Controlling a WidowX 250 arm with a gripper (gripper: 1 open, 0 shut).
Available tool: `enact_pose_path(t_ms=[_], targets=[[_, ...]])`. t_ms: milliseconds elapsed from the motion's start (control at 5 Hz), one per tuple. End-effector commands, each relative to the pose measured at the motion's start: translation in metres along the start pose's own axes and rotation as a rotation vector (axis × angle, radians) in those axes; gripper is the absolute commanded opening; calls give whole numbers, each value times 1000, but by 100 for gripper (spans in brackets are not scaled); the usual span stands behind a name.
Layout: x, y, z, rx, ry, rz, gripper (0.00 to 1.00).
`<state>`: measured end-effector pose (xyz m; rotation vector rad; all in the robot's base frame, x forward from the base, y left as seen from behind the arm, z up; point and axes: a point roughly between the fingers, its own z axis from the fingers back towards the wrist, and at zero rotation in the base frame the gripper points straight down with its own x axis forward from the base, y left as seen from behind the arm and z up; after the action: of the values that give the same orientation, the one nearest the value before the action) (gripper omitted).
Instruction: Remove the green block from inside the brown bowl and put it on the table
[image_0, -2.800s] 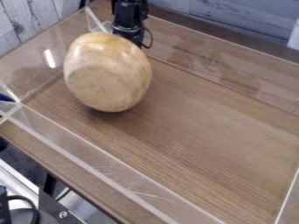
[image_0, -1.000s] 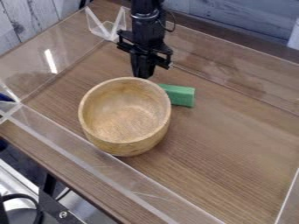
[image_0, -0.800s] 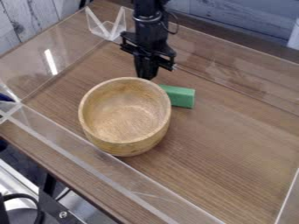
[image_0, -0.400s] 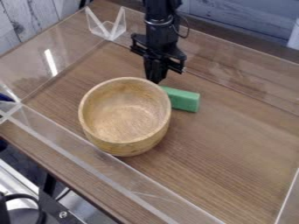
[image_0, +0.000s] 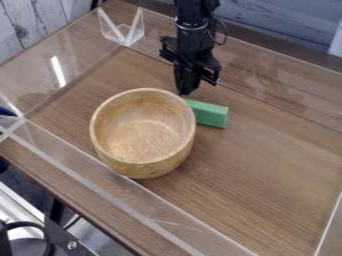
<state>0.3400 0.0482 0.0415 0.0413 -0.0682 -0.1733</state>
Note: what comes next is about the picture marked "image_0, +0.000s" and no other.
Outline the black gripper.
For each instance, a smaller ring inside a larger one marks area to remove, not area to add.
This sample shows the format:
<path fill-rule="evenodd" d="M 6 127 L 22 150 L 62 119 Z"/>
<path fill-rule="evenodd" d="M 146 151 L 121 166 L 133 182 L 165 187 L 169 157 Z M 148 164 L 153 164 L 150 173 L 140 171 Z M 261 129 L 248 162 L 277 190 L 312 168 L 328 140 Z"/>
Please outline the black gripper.
<path fill-rule="evenodd" d="M 176 23 L 176 36 L 161 36 L 158 56 L 173 65 L 177 93 L 189 95 L 201 81 L 216 85 L 221 65 L 213 57 L 216 24 L 211 19 L 201 26 Z"/>

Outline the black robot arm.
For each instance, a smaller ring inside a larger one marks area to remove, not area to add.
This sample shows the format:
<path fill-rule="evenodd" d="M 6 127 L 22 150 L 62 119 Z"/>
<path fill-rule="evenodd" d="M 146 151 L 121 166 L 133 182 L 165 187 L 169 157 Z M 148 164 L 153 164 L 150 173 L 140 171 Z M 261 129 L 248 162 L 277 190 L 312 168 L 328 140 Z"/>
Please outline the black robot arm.
<path fill-rule="evenodd" d="M 173 0 L 176 36 L 161 36 L 158 56 L 173 64 L 177 93 L 189 95 L 200 81 L 216 85 L 221 65 L 213 56 L 219 0 Z"/>

